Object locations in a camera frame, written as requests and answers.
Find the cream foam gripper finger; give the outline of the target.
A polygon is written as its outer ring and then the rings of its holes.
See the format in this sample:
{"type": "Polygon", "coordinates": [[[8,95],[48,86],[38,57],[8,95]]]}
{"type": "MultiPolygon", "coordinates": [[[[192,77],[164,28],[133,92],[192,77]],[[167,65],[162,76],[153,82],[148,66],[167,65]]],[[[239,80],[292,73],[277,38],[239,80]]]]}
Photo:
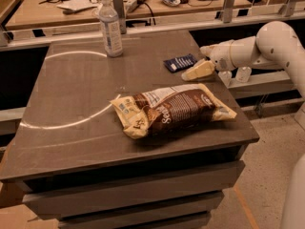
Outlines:
{"type": "Polygon", "coordinates": [[[181,74],[184,81],[191,81],[197,78],[209,76],[214,72],[215,64],[211,60],[201,59],[192,67],[181,74]]]}

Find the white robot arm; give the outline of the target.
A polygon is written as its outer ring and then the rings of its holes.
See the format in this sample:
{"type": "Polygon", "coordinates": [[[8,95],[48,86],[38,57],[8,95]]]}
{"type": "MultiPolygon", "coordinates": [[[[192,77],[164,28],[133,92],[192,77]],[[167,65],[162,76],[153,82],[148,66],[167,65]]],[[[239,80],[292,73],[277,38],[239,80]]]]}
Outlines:
{"type": "MultiPolygon", "coordinates": [[[[305,98],[305,49],[294,29],[281,21],[265,24],[255,36],[225,41],[201,49],[204,58],[182,73],[185,81],[213,71],[240,72],[277,66],[286,71],[305,98]]],[[[280,229],[305,229],[305,155],[293,168],[280,223],[280,229]]]]}

